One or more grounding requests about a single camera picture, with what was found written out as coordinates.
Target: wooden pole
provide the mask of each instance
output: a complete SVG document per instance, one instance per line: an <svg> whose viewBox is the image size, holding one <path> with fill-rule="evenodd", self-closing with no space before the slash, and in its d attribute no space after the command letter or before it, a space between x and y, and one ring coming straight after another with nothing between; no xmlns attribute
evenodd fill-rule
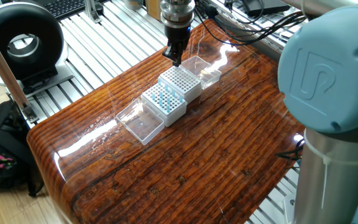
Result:
<svg viewBox="0 0 358 224"><path fill-rule="evenodd" d="M22 89L16 81L11 69L6 63L2 53L0 52L0 77L4 81L7 89L11 92L14 101L19 105L19 108L23 110L25 107L30 106L28 99L25 97Z"/></svg>

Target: keyboard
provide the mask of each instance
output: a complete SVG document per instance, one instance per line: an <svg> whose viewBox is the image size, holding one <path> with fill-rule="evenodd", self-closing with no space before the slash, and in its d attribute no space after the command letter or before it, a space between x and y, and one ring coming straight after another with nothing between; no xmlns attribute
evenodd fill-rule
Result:
<svg viewBox="0 0 358 224"><path fill-rule="evenodd" d="M49 0L41 3L57 19L65 19L85 9L84 0Z"/></svg>

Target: metal cylinder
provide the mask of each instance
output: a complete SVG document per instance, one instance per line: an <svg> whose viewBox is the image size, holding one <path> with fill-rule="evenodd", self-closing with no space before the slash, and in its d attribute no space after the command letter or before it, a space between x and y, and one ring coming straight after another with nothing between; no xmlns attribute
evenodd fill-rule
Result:
<svg viewBox="0 0 358 224"><path fill-rule="evenodd" d="M161 21L165 26L175 29L186 28L194 19L195 2L193 0L164 0L160 7Z"/></svg>
<svg viewBox="0 0 358 224"><path fill-rule="evenodd" d="M306 128L293 223L351 223L357 206L358 143Z"/></svg>

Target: robot logo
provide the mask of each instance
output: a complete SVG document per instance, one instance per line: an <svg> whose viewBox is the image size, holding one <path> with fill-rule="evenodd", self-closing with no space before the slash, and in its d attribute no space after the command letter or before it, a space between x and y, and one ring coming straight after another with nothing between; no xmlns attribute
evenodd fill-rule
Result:
<svg viewBox="0 0 358 224"><path fill-rule="evenodd" d="M332 109L331 103L321 104L321 99L335 99L335 82L342 72L342 65L314 52L300 49L292 77L290 93L322 114Z"/></svg>

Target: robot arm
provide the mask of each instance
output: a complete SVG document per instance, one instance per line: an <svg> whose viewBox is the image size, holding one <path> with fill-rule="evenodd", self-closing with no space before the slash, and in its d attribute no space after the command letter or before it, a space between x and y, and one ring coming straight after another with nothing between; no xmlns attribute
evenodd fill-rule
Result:
<svg viewBox="0 0 358 224"><path fill-rule="evenodd" d="M194 0L163 0L161 2L161 21L168 37L168 47L164 57L172 60L174 66L181 64L181 55L186 50L190 38L190 24L194 19Z"/></svg>

